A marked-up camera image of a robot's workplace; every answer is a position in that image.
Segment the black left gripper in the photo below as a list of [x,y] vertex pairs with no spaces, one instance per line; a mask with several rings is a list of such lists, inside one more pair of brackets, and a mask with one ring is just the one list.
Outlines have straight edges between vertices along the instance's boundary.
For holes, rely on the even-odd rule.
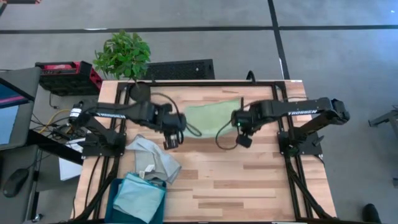
[[171,112],[172,105],[155,105],[155,114],[152,129],[160,133],[167,133],[164,141],[164,149],[175,149],[183,144],[183,133],[187,127],[187,119],[184,113]]

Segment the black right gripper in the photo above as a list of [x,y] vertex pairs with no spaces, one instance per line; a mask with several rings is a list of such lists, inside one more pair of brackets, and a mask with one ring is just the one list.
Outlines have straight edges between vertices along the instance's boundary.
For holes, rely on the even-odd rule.
[[[259,124],[260,106],[250,106],[248,111],[243,109],[234,110],[231,113],[231,125],[240,128],[243,133],[253,134],[260,130]],[[250,148],[252,139],[244,134],[239,134],[236,144],[245,148]]]

